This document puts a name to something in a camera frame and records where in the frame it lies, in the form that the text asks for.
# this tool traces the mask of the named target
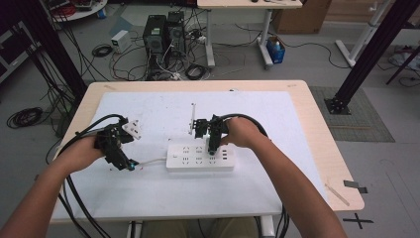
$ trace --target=gray floor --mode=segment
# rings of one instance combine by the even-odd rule
[[[95,17],[82,19],[71,24],[74,35],[82,50],[91,59],[90,51],[97,45],[109,43],[112,32],[118,26],[130,26],[119,17],[116,10],[104,20]],[[242,27],[259,29],[261,24],[241,24]],[[363,26],[359,24],[325,23],[318,35],[281,36],[290,45],[317,43],[332,51],[331,60],[338,65],[346,66],[346,62],[334,45],[341,39],[346,44],[353,44],[361,33]],[[133,26],[132,30],[141,33],[142,26]],[[232,24],[214,27],[215,43],[238,44],[253,39],[256,34],[240,30]],[[62,41],[69,54],[78,65],[77,54],[69,40],[61,34]],[[389,49],[379,64],[390,66],[387,58],[393,48]],[[241,48],[216,47],[218,66],[208,75],[207,80],[223,79],[268,79],[288,80],[303,79],[312,86],[341,86],[349,69],[340,69],[328,62],[328,52],[317,46],[287,48],[284,62],[270,70],[264,70],[262,58],[255,45]],[[198,49],[196,55],[203,56],[203,50]],[[96,59],[94,65],[108,78],[109,58]],[[119,68],[130,69],[143,64],[145,53],[131,53],[121,59]],[[363,84],[368,99],[377,110],[382,121],[395,139],[395,143],[362,143],[337,142],[355,181],[366,186],[368,193],[363,194],[366,207],[357,211],[360,219],[372,220],[374,223],[343,222],[349,237],[419,237],[420,235],[420,86],[403,87],[395,80],[390,85],[385,82],[394,73],[394,69],[383,71],[377,66],[369,74]],[[411,71],[404,70],[400,76],[415,76]],[[91,75],[84,77],[91,80]],[[47,92],[47,86],[30,61],[26,61],[0,86],[0,108],[2,140],[0,150],[1,179],[0,187],[0,224],[4,224],[8,216],[25,195],[34,181],[34,177],[42,171],[48,149],[55,143],[53,129],[49,125],[12,130],[6,127],[7,118],[24,108],[41,106],[47,108],[47,100],[41,100]],[[355,218],[353,212],[338,212],[340,219]],[[103,227],[112,237],[125,237],[127,222],[102,222]],[[197,229],[192,231],[200,237]],[[48,237],[78,237],[80,236],[71,224],[51,225]],[[299,237],[292,225],[288,237]]]

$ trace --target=white power strip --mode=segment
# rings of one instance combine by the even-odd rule
[[[235,154],[232,148],[223,146],[210,156],[205,146],[169,145],[166,167],[170,172],[218,172],[232,171]]]

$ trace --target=desk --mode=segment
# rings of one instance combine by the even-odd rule
[[[326,188],[330,206],[336,211],[360,210],[364,207],[364,202],[358,190],[343,185],[343,180],[353,180],[352,176],[308,86],[301,80],[95,82],[89,86],[63,142],[67,142],[76,131],[81,131],[90,124],[105,92],[227,91],[232,88],[242,91],[287,91],[295,106],[297,117],[306,136],[322,183],[326,183],[328,187],[333,189],[332,191]]]
[[[271,13],[272,9],[294,9],[294,8],[301,8],[302,3],[300,1],[294,0],[283,0],[277,1],[273,0],[272,2],[265,2],[263,0],[259,0],[259,2],[254,3],[251,0],[197,0],[198,8],[206,9],[207,10],[207,37],[206,37],[206,55],[207,55],[207,65],[209,67],[214,67],[216,63],[214,62],[213,56],[213,47],[211,45],[212,41],[212,17],[211,17],[211,10],[212,9],[266,9],[265,17],[263,21],[263,29],[262,29],[262,36],[259,39],[259,48],[262,52],[262,57],[265,63],[265,69],[272,66],[271,57],[266,50],[265,41],[266,35],[268,32],[269,22],[271,20]]]

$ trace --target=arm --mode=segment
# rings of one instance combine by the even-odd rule
[[[59,190],[65,178],[102,157],[86,137],[59,155],[38,177],[31,190],[0,230],[0,237],[46,237]]]
[[[234,143],[253,150],[302,237],[347,237],[340,221],[303,172],[258,128],[245,118],[227,121]]]

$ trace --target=floor mat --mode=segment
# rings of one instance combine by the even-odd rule
[[[325,98],[333,98],[338,87],[309,87],[336,141],[395,142],[376,110],[360,88],[349,104],[351,115],[332,115],[325,105]]]

